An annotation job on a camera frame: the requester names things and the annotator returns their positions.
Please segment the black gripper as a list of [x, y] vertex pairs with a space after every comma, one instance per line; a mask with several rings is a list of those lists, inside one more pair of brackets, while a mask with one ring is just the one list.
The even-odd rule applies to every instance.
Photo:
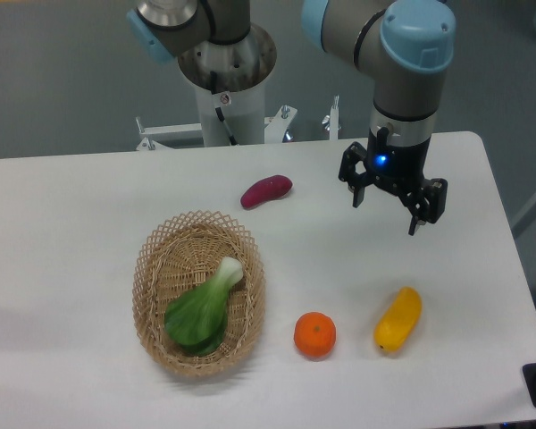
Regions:
[[[352, 207], [364, 201], [365, 189], [372, 184], [389, 193], [407, 193], [402, 202], [411, 214], [408, 234], [414, 236], [420, 226], [435, 224], [446, 209], [448, 182], [442, 178], [425, 179], [425, 165], [430, 139], [411, 147], [388, 144], [392, 137], [386, 130], [370, 131], [366, 149], [353, 142], [343, 152], [339, 180], [353, 194]], [[358, 173], [356, 165], [366, 171]]]

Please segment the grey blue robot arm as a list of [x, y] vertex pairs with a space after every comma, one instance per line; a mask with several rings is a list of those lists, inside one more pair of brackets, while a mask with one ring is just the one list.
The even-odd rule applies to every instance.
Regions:
[[[264, 143], [264, 86], [277, 51], [247, 1], [139, 1], [127, 21], [158, 62], [175, 60], [197, 95], [207, 146]], [[306, 36], [374, 83], [366, 144], [343, 153], [339, 179], [359, 205], [375, 186], [411, 215], [410, 231], [442, 216], [448, 184], [423, 174], [453, 54], [456, 19], [441, 1], [306, 1]]]

